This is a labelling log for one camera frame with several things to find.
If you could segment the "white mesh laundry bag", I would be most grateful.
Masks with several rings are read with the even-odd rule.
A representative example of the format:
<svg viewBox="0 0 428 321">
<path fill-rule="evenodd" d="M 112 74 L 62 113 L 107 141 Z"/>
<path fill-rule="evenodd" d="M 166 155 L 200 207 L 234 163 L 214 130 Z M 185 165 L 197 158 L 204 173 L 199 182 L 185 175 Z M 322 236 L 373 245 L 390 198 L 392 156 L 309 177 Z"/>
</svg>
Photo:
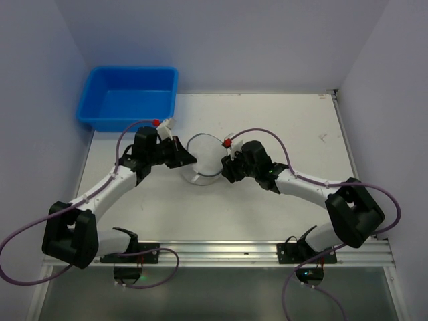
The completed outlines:
<svg viewBox="0 0 428 321">
<path fill-rule="evenodd" d="M 181 176 L 188 183 L 206 186 L 221 176 L 221 159 L 227 156 L 227 150 L 217 137 L 198 133 L 189 139 L 186 150 L 197 159 L 196 163 L 181 169 Z"/>
</svg>

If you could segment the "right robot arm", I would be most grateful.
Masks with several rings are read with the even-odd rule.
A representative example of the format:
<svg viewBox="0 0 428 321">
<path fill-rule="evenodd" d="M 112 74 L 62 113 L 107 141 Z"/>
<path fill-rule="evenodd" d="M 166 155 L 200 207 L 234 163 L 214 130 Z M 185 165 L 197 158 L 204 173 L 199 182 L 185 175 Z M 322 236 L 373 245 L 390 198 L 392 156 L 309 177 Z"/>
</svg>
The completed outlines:
<svg viewBox="0 0 428 321">
<path fill-rule="evenodd" d="M 234 144 L 228 138 L 223 146 L 231 150 L 221 160 L 222 175 L 230 183 L 251 177 L 267 191 L 298 197 L 327 210 L 328 223 L 311 227 L 295 243 L 284 246 L 286 255 L 294 261 L 306 261 L 341 244 L 359 248 L 385 219 L 377 202 L 356 178 L 332 187 L 317 185 L 313 179 L 298 178 L 288 165 L 272 161 L 259 141 Z"/>
</svg>

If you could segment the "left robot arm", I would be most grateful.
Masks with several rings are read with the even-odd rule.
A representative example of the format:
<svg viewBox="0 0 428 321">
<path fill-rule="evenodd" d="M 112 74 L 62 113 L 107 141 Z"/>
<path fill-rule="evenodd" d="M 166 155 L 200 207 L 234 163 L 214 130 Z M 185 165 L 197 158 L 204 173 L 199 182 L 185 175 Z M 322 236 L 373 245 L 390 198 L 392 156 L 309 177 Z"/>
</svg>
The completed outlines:
<svg viewBox="0 0 428 321">
<path fill-rule="evenodd" d="M 51 206 L 42 252 L 80 269 L 96 257 L 139 255 L 137 234 L 118 227 L 99 231 L 98 222 L 153 166 L 174 169 L 196 161 L 177 136 L 162 137 L 153 127 L 139 128 L 133 144 L 116 155 L 114 167 L 98 184 L 68 203 L 58 201 Z"/>
</svg>

